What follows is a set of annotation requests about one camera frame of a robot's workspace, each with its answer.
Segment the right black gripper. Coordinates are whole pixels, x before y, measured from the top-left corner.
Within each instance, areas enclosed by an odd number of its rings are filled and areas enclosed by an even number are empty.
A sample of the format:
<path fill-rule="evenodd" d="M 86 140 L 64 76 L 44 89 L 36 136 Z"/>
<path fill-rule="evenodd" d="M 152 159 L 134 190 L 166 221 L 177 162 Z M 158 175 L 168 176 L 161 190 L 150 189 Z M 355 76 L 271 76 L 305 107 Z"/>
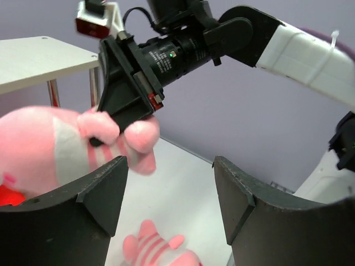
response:
<path fill-rule="evenodd" d="M 217 21 L 207 1 L 149 1 L 144 13 L 159 37 L 138 45 L 139 62 L 113 37 L 100 41 L 104 90 L 98 111 L 105 111 L 122 134 L 132 123 L 162 108 L 163 88 L 213 60 L 246 47 L 252 40 L 252 22 L 233 15 Z"/>

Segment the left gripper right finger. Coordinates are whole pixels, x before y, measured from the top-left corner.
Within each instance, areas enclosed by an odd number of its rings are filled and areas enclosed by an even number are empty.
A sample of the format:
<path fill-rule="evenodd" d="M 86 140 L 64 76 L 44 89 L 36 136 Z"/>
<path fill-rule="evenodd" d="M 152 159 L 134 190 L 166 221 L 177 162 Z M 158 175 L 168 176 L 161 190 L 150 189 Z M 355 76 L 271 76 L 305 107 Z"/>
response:
<path fill-rule="evenodd" d="M 236 265 L 353 265 L 354 198 L 299 198 L 223 156 L 213 163 L 225 236 Z"/>

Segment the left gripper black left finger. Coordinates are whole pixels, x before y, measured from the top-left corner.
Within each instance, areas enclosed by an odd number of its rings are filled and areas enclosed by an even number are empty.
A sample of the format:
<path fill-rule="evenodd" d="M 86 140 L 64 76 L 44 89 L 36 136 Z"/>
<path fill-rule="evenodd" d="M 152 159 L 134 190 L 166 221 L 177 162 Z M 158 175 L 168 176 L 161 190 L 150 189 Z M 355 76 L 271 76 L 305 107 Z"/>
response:
<path fill-rule="evenodd" d="M 104 265 L 128 177 L 119 156 L 17 206 L 1 207 L 1 265 Z"/>

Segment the red plush purple horn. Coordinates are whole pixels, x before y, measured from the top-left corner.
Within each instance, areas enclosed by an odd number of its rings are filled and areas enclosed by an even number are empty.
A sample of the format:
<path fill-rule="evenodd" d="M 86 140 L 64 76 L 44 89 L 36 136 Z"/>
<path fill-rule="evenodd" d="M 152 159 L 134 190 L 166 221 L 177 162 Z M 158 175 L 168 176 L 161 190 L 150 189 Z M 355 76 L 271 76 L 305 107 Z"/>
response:
<path fill-rule="evenodd" d="M 13 191 L 5 185 L 0 186 L 0 206 L 17 206 L 25 200 L 22 193 Z"/>

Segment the pink striped plush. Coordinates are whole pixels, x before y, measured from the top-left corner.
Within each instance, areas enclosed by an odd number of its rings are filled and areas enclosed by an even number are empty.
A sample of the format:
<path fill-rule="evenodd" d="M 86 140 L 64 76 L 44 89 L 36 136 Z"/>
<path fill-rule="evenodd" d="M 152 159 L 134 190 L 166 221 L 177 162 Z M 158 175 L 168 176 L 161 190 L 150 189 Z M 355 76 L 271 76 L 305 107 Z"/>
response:
<path fill-rule="evenodd" d="M 185 237 L 177 234 L 164 239 L 150 219 L 142 221 L 138 234 L 130 234 L 123 241 L 123 256 L 129 265 L 200 266 L 195 252 L 182 246 Z"/>
<path fill-rule="evenodd" d="M 121 131 L 108 113 L 83 113 L 49 106 L 28 106 L 1 117 L 1 185 L 38 196 L 77 180 L 118 156 L 150 175 L 153 148 L 160 137 L 156 118 Z"/>

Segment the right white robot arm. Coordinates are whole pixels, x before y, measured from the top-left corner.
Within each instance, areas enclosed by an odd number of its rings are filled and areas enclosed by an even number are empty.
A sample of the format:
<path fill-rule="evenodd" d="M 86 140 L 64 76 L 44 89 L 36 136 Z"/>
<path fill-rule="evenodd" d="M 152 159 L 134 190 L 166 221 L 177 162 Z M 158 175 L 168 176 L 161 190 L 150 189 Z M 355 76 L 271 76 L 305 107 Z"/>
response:
<path fill-rule="evenodd" d="M 250 6 L 215 19 L 207 1 L 150 1 L 144 9 L 156 38 L 137 44 L 116 2 L 82 1 L 77 30 L 100 40 L 104 90 L 98 106 L 109 114 L 129 167 L 155 171 L 159 127 L 153 113 L 163 88 L 198 67 L 228 56 L 295 80 L 354 107 L 354 55 L 331 36 L 299 29 Z"/>

